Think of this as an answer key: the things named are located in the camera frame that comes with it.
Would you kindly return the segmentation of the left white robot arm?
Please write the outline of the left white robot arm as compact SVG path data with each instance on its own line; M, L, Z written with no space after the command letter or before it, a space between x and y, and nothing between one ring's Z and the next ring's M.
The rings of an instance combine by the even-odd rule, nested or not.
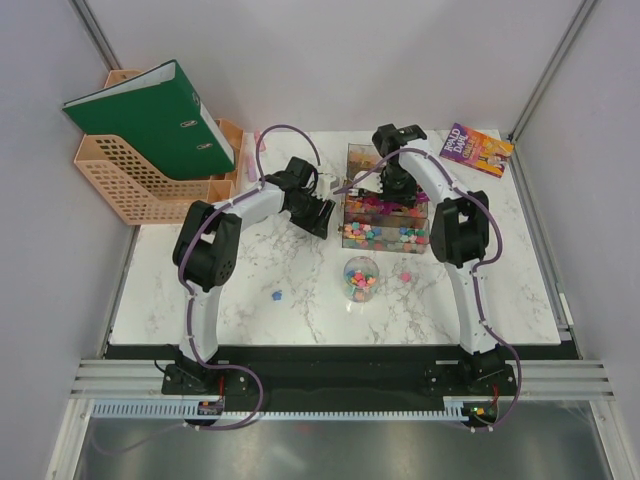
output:
M186 320L181 353L191 362L185 382L208 393L219 369L208 361L218 351L217 320L224 284L237 263L244 230L282 212L305 232L325 240L335 202L316 196L320 175L309 162L293 157L286 168L252 190L225 202L196 201L189 207L172 253L178 280L186 290Z

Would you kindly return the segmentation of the clear bin opaque star candies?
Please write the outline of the clear bin opaque star candies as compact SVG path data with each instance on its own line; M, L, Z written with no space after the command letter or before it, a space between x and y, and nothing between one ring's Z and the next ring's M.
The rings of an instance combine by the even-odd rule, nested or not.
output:
M349 249L423 254L429 246L425 229L346 222L340 227L340 232L342 247Z

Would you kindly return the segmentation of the magenta plastic scoop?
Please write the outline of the magenta plastic scoop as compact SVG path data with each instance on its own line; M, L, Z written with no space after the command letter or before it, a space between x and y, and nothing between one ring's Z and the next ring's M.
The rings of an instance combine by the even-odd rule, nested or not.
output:
M396 202L383 201L378 197L364 197L362 200L363 212L370 215L392 215L394 212L401 211L403 206Z

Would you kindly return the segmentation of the clear bin popsicle candies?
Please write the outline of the clear bin popsicle candies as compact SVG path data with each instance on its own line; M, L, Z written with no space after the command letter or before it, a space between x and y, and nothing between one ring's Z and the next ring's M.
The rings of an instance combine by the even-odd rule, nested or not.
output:
M372 144L350 143L347 149L347 176L354 178L361 171L374 168L381 156Z

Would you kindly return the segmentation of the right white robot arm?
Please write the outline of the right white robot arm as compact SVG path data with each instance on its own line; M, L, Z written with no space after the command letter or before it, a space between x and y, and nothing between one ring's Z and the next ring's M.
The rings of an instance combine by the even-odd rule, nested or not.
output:
M449 276L460 323L459 344L466 352L457 377L465 391L481 393L493 383L494 373L504 368L500 341L483 305L484 278L479 272L497 260L485 258L489 227L495 224L488 197L465 187L429 152L427 135L417 125L380 126L372 142L383 159L382 199L409 206L423 191L435 205L429 243Z

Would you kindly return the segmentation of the clear bin lollipops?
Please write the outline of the clear bin lollipops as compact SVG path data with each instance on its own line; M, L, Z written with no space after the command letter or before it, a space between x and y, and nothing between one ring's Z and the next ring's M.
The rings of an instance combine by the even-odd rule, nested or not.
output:
M358 171L354 177L354 184L346 190L346 194L352 197L379 196L382 193L381 173L377 171L368 175L365 171Z

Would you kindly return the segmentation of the clear bin translucent star candies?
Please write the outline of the clear bin translucent star candies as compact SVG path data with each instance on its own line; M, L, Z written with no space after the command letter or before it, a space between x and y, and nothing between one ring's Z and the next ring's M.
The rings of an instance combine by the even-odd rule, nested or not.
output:
M345 211L353 214L426 218L428 204L420 202L413 207L407 207L399 203L384 202L377 197L347 197Z

